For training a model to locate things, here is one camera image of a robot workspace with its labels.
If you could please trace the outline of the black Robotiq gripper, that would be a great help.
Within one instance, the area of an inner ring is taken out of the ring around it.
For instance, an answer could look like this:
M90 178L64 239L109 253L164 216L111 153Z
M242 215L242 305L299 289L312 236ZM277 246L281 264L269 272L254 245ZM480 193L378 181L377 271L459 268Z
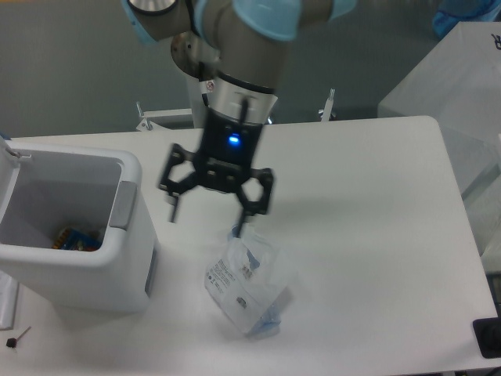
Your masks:
M252 167L263 128L263 124L239 123L210 108L195 153L172 143L157 182L157 188L165 193L171 205L169 222L174 223L177 219L182 195L196 186L236 193L241 212L233 230L234 237L240 237L250 217L267 215L274 171Z

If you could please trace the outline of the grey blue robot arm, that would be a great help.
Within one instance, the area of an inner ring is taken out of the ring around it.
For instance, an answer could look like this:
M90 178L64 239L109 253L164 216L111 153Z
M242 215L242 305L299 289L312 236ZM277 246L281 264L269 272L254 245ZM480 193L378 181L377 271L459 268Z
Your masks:
M125 1L139 37L159 42L189 33L213 51L194 56L199 73L214 64L214 91L207 104L198 148L171 146L158 186L177 204L202 186L236 195L241 204L233 229L269 210L274 174L253 167L261 132L276 100L290 45L303 27L351 12L353 1Z

